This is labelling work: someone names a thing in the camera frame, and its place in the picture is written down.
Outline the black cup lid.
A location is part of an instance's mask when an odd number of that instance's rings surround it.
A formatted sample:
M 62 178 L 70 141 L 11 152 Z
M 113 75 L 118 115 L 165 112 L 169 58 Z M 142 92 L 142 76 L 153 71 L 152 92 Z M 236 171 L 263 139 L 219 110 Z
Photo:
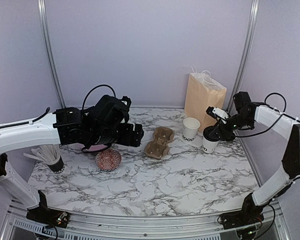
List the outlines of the black cup lid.
M 217 142 L 221 139 L 220 131 L 217 126 L 208 126 L 203 130 L 203 137 L 211 142 Z

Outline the white paper cup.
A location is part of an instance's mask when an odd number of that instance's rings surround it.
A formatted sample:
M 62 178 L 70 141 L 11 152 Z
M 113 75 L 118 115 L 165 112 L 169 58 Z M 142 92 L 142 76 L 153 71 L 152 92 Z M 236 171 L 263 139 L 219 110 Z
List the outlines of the white paper cup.
M 199 120 L 193 117 L 187 117 L 182 122 L 182 138 L 186 142 L 192 142 L 197 135 L 198 129 L 201 126 Z
M 206 138 L 203 138 L 202 149 L 205 153 L 211 154 L 216 149 L 218 143 L 219 143 L 219 141 L 210 141 Z

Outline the brown cardboard cup carrier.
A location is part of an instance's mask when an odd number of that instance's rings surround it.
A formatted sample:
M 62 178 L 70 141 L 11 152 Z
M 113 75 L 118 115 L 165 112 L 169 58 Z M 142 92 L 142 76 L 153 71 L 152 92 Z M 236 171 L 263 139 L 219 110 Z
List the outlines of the brown cardboard cup carrier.
M 144 153 L 146 156 L 161 160 L 165 157 L 175 136 L 175 131 L 168 127 L 157 127 L 153 132 L 153 140 L 149 141 L 144 148 Z

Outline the brown paper bag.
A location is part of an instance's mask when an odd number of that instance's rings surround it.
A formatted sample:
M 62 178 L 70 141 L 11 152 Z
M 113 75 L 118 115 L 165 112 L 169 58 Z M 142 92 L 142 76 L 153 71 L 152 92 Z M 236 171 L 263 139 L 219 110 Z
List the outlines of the brown paper bag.
M 208 107 L 222 108 L 226 98 L 227 88 L 211 77 L 208 70 L 197 71 L 195 66 L 188 75 L 184 113 L 187 117 L 200 122 L 198 132 L 212 126 L 216 120 L 206 113 Z

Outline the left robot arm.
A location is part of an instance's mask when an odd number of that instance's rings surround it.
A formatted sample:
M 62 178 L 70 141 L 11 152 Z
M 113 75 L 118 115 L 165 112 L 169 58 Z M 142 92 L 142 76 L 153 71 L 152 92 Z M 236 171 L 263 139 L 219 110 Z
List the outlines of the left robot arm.
M 37 118 L 0 124 L 0 185 L 41 222 L 50 222 L 54 215 L 46 196 L 15 172 L 7 153 L 33 146 L 71 144 L 81 144 L 85 149 L 111 144 L 138 147 L 144 131 L 141 124 L 129 123 L 131 103 L 127 96 L 118 99 L 104 95 L 88 108 L 61 108 L 53 113 L 47 108 Z

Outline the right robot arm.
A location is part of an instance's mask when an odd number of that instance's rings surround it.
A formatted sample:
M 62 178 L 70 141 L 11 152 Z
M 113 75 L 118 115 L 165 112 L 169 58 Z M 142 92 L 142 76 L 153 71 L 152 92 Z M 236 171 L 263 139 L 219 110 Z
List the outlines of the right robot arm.
M 203 142 L 215 146 L 234 139 L 264 139 L 261 157 L 271 157 L 273 150 L 278 169 L 243 201 L 237 219 L 248 224 L 273 198 L 282 195 L 295 181 L 300 180 L 300 119 L 263 101 L 253 101 L 246 91 L 233 96 L 235 113 L 230 114 L 216 106 L 206 113 L 216 123 L 203 131 Z

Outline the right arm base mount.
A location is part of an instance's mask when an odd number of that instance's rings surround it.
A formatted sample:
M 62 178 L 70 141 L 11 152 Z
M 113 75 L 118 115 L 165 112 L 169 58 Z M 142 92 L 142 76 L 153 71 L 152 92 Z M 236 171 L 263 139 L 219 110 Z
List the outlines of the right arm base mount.
M 241 211 L 233 211 L 221 214 L 217 222 L 223 226 L 224 230 L 228 230 L 262 222 L 264 219 L 262 213 L 243 215 Z

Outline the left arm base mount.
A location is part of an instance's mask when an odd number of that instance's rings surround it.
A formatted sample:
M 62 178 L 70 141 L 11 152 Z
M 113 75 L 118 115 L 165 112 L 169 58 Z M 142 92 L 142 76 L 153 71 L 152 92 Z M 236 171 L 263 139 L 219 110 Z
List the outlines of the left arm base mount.
M 56 209 L 31 209 L 27 211 L 26 218 L 51 227 L 66 228 L 69 223 L 70 213 Z

